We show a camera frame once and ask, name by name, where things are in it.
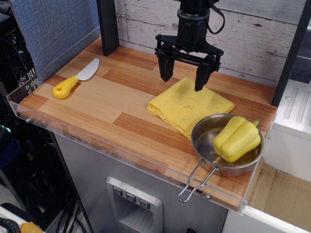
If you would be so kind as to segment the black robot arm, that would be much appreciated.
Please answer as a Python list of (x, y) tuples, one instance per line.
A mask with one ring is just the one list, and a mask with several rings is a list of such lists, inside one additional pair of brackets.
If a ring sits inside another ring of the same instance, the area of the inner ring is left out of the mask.
[(180, 61), (198, 66), (195, 91), (203, 89), (209, 77), (220, 69), (220, 59), (224, 52), (206, 41), (207, 32), (213, 32), (209, 26), (210, 11), (224, 18), (215, 6), (216, 0), (182, 0), (177, 11), (179, 18), (177, 36), (158, 34), (155, 54), (158, 58), (160, 76), (168, 81), (173, 76), (174, 62)]

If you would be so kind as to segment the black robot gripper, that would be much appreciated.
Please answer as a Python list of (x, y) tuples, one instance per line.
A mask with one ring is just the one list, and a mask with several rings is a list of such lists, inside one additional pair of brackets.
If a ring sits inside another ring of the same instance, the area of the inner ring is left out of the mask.
[(180, 8), (177, 35), (155, 36), (160, 76), (167, 82), (173, 75), (175, 60), (198, 66), (196, 71), (195, 91), (201, 91), (212, 72), (220, 69), (221, 49), (206, 41), (207, 32), (214, 34), (209, 26), (209, 8), (191, 12), (190, 8)]

